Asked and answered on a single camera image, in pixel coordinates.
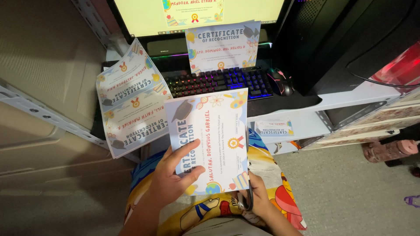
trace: computer mouse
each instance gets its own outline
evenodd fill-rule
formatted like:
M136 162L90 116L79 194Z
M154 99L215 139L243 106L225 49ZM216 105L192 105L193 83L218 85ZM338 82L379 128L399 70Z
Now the computer mouse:
M290 96L294 92L291 78L286 78L284 73L277 68L267 70L268 81L270 82L273 92L280 96Z

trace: purple object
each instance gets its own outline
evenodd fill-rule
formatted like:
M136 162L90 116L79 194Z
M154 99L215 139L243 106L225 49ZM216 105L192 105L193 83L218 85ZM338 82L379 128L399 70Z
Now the purple object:
M407 205L414 206L416 208L420 207L419 205L413 204L413 198L420 198L420 195L405 197L404 201Z

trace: computer monitor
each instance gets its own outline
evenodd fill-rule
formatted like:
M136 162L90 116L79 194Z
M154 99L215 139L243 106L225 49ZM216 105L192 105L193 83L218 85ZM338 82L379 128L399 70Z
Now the computer monitor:
M125 25L123 31L134 38L182 34L188 28L250 20L276 23L284 0L108 0L108 3L117 8Z

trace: person's left hand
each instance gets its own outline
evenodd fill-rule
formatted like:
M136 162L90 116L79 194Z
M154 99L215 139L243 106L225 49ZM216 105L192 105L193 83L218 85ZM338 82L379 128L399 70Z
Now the person's left hand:
M178 148L175 152L172 152L171 147L168 148L157 164L150 187L145 193L153 199L154 204L164 207L176 201L198 179L200 174L206 171L203 166L199 165L183 178L175 174L175 167L181 158L198 145L200 145L200 140L196 139Z

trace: hand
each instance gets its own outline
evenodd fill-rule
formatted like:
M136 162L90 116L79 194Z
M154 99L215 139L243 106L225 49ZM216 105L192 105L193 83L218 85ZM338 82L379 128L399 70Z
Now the hand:
M263 218L274 207L274 205L268 199L263 179L254 175L251 171L248 171L248 176L251 181L252 193L254 196L254 206L252 207L252 212ZM248 200L248 193L246 190L239 190L239 192Z
M181 158L198 145L200 145L200 140L196 139L178 148L175 152L172 152L171 147L168 148L157 164L150 187L145 193L153 199L154 204L156 203L160 208L163 208L176 201L198 179L200 174L206 171L204 167L199 165L183 178L175 174L175 167Z

